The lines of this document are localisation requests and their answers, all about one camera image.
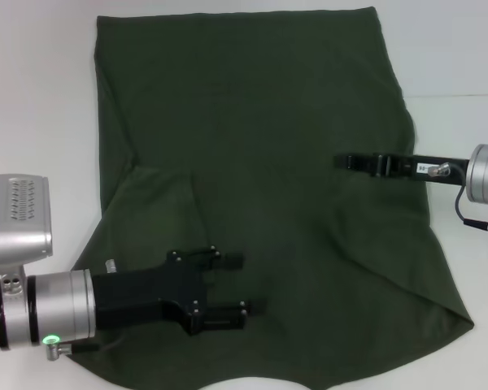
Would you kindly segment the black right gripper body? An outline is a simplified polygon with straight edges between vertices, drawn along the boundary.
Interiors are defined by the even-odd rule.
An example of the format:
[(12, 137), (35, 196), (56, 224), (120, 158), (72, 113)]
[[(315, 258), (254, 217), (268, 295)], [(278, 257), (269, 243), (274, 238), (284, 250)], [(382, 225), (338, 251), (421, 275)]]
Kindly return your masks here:
[(450, 165), (456, 165), (460, 168), (463, 175), (466, 175), (468, 169), (468, 159), (459, 158), (444, 158), (433, 157), (423, 155), (412, 156), (397, 156), (392, 160), (393, 163), (393, 177), (394, 178), (406, 178), (414, 181), (432, 182), (439, 184), (459, 185), (463, 183), (461, 174), (451, 169), (449, 175), (432, 177), (428, 174), (428, 170), (431, 167), (440, 166), (443, 163), (449, 163)]

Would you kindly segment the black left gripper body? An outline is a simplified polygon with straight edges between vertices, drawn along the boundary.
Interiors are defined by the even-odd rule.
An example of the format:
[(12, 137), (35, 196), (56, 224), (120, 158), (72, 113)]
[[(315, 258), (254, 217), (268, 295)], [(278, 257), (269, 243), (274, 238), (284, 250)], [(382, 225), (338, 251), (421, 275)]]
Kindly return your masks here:
[(92, 282), (99, 331), (159, 321), (178, 323), (191, 336), (204, 329), (207, 286), (203, 272), (190, 261), (94, 275)]

